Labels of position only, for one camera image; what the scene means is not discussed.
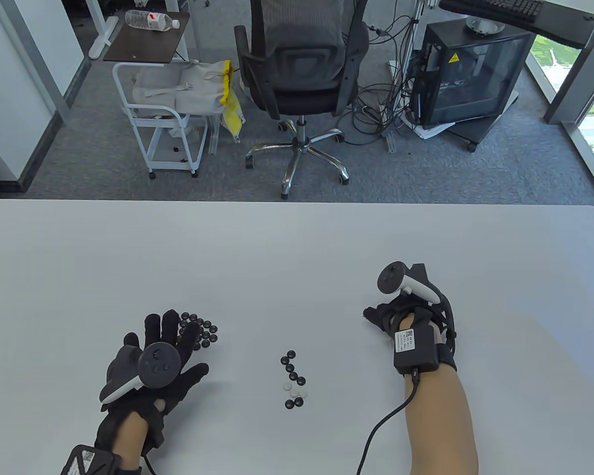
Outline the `person's right hand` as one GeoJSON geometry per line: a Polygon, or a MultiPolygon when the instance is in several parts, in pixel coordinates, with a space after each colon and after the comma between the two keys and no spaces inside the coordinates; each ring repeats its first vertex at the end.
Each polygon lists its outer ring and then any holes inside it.
{"type": "Polygon", "coordinates": [[[377,307],[363,310],[363,317],[384,333],[394,337],[403,320],[412,315],[411,326],[431,323],[438,329],[451,354],[455,353],[456,337],[452,307],[449,299],[442,295],[438,304],[430,304],[426,300],[401,292],[390,303],[381,303],[377,307]]]}

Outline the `person's left hand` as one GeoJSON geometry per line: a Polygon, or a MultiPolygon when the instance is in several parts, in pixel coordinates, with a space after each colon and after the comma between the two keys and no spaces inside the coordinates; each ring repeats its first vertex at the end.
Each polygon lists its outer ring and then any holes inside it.
{"type": "MultiPolygon", "coordinates": [[[[179,334],[180,315],[173,309],[163,315],[150,314],[145,318],[145,347],[163,342],[171,345],[184,366],[202,332],[196,323],[188,324],[179,334]]],[[[209,373],[209,366],[199,363],[184,373],[179,372],[173,381],[161,388],[141,387],[131,389],[111,403],[104,403],[107,413],[97,431],[94,446],[114,453],[121,459],[126,471],[139,469],[141,458],[163,443],[164,419],[209,373]]]]}

